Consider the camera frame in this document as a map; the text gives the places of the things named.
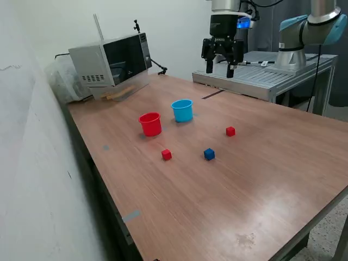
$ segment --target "aluminum platform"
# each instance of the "aluminum platform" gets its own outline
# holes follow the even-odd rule
[[[244,55],[246,61],[275,61],[276,52],[249,52]],[[240,65],[234,72],[234,78],[227,79],[227,64],[222,62],[214,65],[213,73],[204,71],[192,73],[195,83],[210,85],[222,90],[248,95],[260,100],[276,102],[276,97],[293,89],[315,76],[317,54],[306,54],[307,66],[297,75],[279,72],[268,72],[267,67],[260,65]],[[320,57],[319,75],[315,90],[313,113],[324,115],[331,93],[332,80],[337,63],[337,55],[323,54]]]

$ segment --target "black strip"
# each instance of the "black strip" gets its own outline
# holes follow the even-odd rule
[[[323,25],[325,25],[325,24],[327,24],[327,23],[331,23],[332,21],[338,19],[338,18],[341,16],[341,14],[342,14],[342,12],[340,12],[338,16],[336,16],[336,17],[334,17],[334,18],[332,18],[332,19],[330,19],[330,20],[328,20],[328,21],[325,21],[325,22],[323,22],[323,23],[310,23],[310,22],[308,22],[308,24],[309,24],[310,26],[323,26]]]
[[[61,53],[61,54],[57,54],[54,59],[56,59],[58,56],[64,56],[64,55],[70,55],[69,53]]]
[[[303,43],[303,30],[305,28],[307,21],[303,21],[301,24],[301,28],[300,28],[300,43],[304,46],[305,44]]]
[[[203,99],[203,100],[206,100],[207,98],[213,97],[214,95],[217,95],[217,94],[219,94],[219,93],[221,93],[221,92],[223,92],[223,91],[225,91],[225,90],[217,91],[217,92],[215,92],[215,93],[213,93],[213,94],[210,94],[210,95],[208,95],[208,96],[206,96],[206,97],[203,97],[202,99]]]
[[[279,48],[279,51],[282,52],[292,52],[292,51],[299,51],[302,50],[304,46],[296,47],[296,48]]]
[[[318,57],[318,55],[315,55],[315,56],[313,56],[313,57],[307,58],[306,60],[307,60],[307,61],[311,61],[311,60],[313,60],[313,59],[315,59],[315,58],[317,58],[317,57]]]

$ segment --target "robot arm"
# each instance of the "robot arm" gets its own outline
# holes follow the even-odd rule
[[[222,55],[227,61],[227,78],[232,78],[234,69],[243,61],[244,43],[235,40],[237,28],[253,26],[250,14],[242,13],[240,0],[212,0],[212,16],[210,18],[211,39],[203,40],[202,58],[207,62],[207,73],[213,72],[213,60],[216,55]]]
[[[336,6],[336,0],[311,0],[311,6],[309,16],[281,23],[277,69],[299,70],[306,65],[305,45],[331,45],[341,38],[347,16]]]

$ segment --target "microwave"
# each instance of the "microwave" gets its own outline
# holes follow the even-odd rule
[[[145,33],[70,48],[83,87],[114,87],[152,67]]]

